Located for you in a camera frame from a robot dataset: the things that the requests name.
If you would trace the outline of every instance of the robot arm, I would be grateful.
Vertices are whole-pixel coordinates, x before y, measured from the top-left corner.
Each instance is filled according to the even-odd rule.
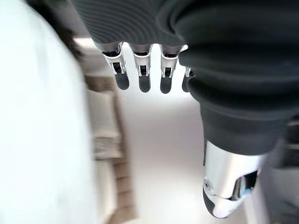
[[[200,102],[207,140],[204,201],[213,216],[227,217],[299,113],[298,3],[71,1],[120,89],[129,87],[122,42],[131,46],[142,92],[150,89],[152,44],[161,46],[163,93],[178,57],[186,66],[182,88]]]

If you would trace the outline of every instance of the white wall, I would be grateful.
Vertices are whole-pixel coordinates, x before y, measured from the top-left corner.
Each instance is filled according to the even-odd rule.
[[[85,75],[98,77],[114,77],[114,74],[105,61],[102,53],[94,45],[91,38],[74,38],[84,57],[80,61]]]
[[[130,87],[119,90],[129,144],[135,199],[141,224],[243,224],[243,210],[212,217],[202,198],[203,130],[199,104],[181,89],[185,68],[177,65],[172,90],[160,91],[160,51],[151,55],[151,89],[139,90],[133,54],[123,46]]]

